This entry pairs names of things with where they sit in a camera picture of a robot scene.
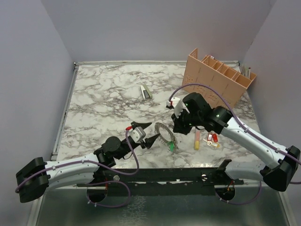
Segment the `green key tag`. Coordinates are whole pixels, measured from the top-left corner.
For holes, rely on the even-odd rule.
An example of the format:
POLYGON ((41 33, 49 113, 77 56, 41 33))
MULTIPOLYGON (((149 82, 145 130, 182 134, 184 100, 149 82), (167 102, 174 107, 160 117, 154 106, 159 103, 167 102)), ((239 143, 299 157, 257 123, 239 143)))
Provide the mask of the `green key tag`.
POLYGON ((172 141, 168 143, 168 147, 171 152, 174 152, 177 149, 176 143, 172 141))

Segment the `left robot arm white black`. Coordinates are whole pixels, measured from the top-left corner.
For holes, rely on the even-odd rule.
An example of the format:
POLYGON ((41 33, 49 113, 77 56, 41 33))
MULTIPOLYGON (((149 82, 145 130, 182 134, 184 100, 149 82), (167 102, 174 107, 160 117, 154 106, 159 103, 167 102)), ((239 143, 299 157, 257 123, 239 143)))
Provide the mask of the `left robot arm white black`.
POLYGON ((17 172, 15 193, 19 194, 21 203, 27 203, 40 198, 50 189, 71 185, 98 186, 106 182, 106 170, 121 174, 121 171, 113 169, 116 160, 133 153, 139 146, 143 149, 152 147, 160 133, 147 138, 144 130, 149 126, 150 123, 134 121, 126 128, 125 139, 111 136, 100 148, 78 158, 65 161, 35 158, 17 172))

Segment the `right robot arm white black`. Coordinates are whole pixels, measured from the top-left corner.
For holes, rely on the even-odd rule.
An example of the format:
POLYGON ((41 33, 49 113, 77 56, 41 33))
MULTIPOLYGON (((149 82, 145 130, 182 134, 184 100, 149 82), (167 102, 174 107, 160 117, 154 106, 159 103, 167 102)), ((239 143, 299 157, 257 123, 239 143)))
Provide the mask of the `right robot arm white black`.
POLYGON ((270 188, 284 192, 298 169, 301 152, 295 146, 285 147, 266 138, 245 125, 228 109, 211 108, 199 93, 190 93, 183 99, 173 97, 166 102, 174 113, 174 133, 187 135, 193 127, 204 127, 208 132, 223 135, 252 152, 259 163, 238 163, 216 172, 216 179, 227 184, 232 179, 246 178, 265 182, 270 188))

